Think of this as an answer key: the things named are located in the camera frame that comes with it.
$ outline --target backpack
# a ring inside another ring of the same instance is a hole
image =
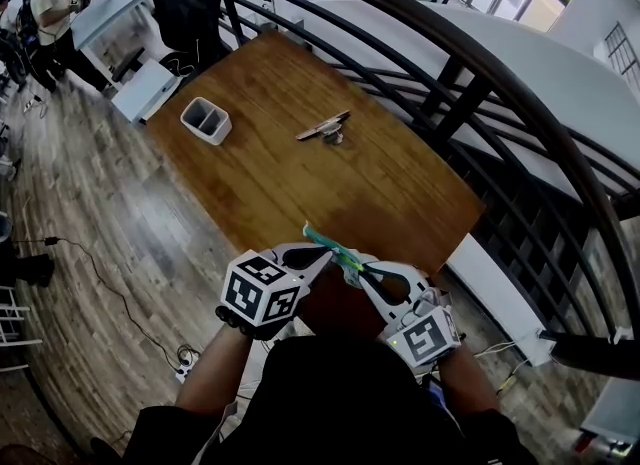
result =
[[[16,29],[20,44],[28,53],[40,47],[39,26],[31,11],[31,0],[22,0],[22,6],[18,10]]]

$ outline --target white desk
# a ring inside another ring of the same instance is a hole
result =
[[[76,50],[82,50],[93,65],[107,78],[117,90],[120,83],[111,80],[112,72],[90,46],[114,21],[132,10],[144,0],[92,0],[88,8],[82,11],[71,23],[73,42]]]

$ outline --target wooden floor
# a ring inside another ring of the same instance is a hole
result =
[[[30,84],[47,102],[42,119],[38,108],[23,116],[27,90],[3,109],[23,166],[14,183],[2,186],[0,208],[13,218],[15,240],[58,236],[82,243],[175,363],[179,345],[201,349],[216,333],[214,308],[236,252],[146,129],[129,125],[70,77],[53,97]],[[19,286],[35,312],[28,334],[45,341],[30,350],[29,363],[60,419],[88,448],[92,436],[111,441],[133,428],[141,408],[171,403],[179,385],[162,352],[128,320],[122,300],[99,285],[82,251],[64,242],[48,251],[57,266],[51,285]],[[472,349],[504,340],[463,293],[454,293],[454,310]],[[259,378],[263,360],[254,346],[247,380]],[[481,360],[498,387],[520,358],[508,350]],[[502,406],[522,441],[541,463],[573,463],[575,429],[604,379],[555,363],[523,366],[517,378]]]

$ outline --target black and white marker cube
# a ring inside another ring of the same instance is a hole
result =
[[[449,310],[438,306],[389,337],[387,343],[410,367],[418,367],[460,346],[460,338]]]
[[[222,292],[224,305],[261,326],[291,317],[310,290],[302,279],[249,250],[229,264]]]

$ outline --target power strip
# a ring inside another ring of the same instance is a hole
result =
[[[191,369],[193,369],[193,366],[196,365],[199,359],[200,354],[195,351],[190,352],[187,358],[180,358],[180,368],[176,371],[176,378],[180,383],[184,383]]]

